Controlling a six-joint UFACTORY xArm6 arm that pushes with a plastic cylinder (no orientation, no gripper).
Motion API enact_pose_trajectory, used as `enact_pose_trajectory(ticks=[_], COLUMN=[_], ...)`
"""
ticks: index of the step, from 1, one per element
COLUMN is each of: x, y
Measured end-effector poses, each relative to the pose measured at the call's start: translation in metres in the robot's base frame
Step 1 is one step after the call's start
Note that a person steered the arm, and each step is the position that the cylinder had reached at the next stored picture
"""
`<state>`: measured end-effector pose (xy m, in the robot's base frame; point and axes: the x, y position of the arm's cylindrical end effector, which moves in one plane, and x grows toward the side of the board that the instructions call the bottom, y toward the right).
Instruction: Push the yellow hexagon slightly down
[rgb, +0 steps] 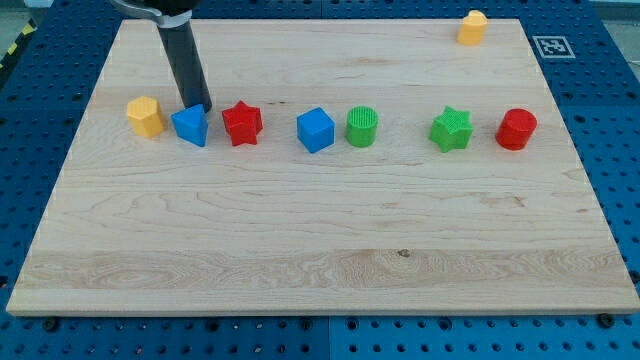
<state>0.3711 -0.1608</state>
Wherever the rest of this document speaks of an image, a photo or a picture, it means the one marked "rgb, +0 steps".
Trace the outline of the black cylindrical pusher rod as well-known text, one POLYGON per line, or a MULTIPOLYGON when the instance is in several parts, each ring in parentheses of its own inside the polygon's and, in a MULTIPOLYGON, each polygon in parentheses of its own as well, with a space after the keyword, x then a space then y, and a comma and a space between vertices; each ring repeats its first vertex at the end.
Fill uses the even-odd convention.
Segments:
POLYGON ((159 28, 159 35, 184 106, 201 105, 208 113, 212 100, 190 21, 159 28))

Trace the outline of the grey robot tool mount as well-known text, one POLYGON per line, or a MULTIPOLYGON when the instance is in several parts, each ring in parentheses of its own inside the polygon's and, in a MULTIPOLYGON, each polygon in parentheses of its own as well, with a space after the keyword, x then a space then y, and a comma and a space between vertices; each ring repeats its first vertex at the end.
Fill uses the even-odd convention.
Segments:
POLYGON ((109 0, 121 14, 149 20, 159 28, 175 28, 186 24, 201 0, 109 0))

